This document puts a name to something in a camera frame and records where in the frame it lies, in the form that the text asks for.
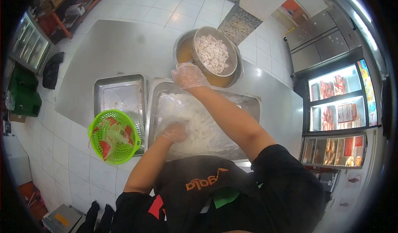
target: green plastic basket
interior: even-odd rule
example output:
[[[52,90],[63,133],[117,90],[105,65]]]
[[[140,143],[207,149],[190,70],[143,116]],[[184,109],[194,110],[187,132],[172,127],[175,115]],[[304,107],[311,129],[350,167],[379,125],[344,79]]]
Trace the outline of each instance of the green plastic basket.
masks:
[[[123,164],[127,162],[135,152],[141,146],[141,139],[137,134],[137,130],[135,128],[134,123],[132,120],[122,111],[120,110],[105,110],[99,113],[95,118],[91,125],[88,127],[87,133],[88,137],[91,139],[91,145],[93,146],[94,151],[96,154],[102,159],[102,147],[100,146],[100,141],[102,140],[102,136],[106,134],[106,127],[103,129],[97,130],[95,132],[94,128],[99,124],[102,120],[107,117],[113,117],[117,122],[126,124],[131,127],[132,132],[130,138],[134,142],[134,147],[130,144],[126,143],[117,143],[115,151],[107,157],[106,162],[114,165]]]

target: red sign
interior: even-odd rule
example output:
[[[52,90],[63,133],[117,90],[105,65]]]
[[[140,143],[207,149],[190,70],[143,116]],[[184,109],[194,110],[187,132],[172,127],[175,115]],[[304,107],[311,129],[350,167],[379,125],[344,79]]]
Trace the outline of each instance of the red sign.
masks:
[[[361,147],[363,144],[363,136],[355,137],[355,147]]]
[[[354,140],[353,137],[346,138],[346,143],[345,143],[345,146],[344,146],[344,154],[343,154],[343,156],[345,156],[345,157],[351,156],[353,140]]]

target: glass-door fridge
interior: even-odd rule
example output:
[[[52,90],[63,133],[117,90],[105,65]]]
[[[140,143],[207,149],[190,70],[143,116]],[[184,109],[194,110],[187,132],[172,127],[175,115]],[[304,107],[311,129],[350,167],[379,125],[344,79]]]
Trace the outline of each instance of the glass-door fridge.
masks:
[[[308,80],[306,133],[377,126],[372,80],[364,59]]]
[[[295,91],[303,98],[304,109],[300,161],[309,166],[362,168],[365,130],[378,126],[380,109],[365,59],[343,59],[308,73]]]
[[[58,52],[56,45],[42,32],[32,14],[26,11],[14,34],[9,56],[34,73],[40,73]]]

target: flour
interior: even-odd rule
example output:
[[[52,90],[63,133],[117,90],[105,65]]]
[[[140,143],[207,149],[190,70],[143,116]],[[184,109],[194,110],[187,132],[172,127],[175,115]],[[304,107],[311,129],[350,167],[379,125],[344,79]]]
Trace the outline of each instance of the flour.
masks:
[[[194,96],[162,93],[155,118],[155,136],[174,121],[189,121],[188,139],[172,145],[169,158],[193,155],[216,155],[227,159],[246,158],[239,146],[217,125],[206,108]]]

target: plastic glove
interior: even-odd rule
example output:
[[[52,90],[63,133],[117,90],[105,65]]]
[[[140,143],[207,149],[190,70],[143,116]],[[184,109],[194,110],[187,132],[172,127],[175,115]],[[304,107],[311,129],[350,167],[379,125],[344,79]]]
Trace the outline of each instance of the plastic glove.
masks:
[[[202,71],[192,63],[179,63],[176,69],[172,70],[172,76],[174,82],[177,83],[182,90],[197,86],[210,87]]]
[[[175,143],[185,141],[188,138],[188,123],[188,121],[170,123],[159,136],[164,136]]]

